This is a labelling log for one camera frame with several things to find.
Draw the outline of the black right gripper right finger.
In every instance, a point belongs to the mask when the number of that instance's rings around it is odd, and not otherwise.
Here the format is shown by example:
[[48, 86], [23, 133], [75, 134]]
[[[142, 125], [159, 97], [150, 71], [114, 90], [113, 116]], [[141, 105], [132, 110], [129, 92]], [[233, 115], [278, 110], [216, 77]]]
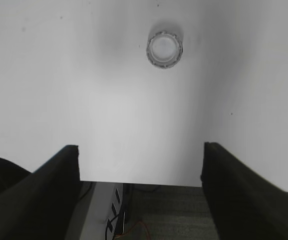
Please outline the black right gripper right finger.
[[219, 239], [288, 240], [288, 192], [220, 144], [204, 144], [200, 178]]

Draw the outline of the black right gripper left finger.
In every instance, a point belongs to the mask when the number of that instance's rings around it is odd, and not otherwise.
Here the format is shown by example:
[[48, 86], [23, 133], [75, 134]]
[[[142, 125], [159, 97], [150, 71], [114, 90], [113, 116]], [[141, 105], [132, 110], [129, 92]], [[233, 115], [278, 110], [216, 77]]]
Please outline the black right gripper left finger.
[[35, 172], [0, 158], [0, 240], [63, 240], [79, 199], [79, 150], [67, 145]]

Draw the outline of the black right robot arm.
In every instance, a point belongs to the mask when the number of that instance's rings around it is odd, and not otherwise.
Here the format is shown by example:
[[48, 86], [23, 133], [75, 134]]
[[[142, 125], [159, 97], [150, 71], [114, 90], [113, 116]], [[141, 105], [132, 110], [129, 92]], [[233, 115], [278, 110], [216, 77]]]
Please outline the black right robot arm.
[[0, 158], [0, 240], [288, 240], [288, 192], [217, 143], [201, 187], [83, 182], [68, 145], [35, 172]]

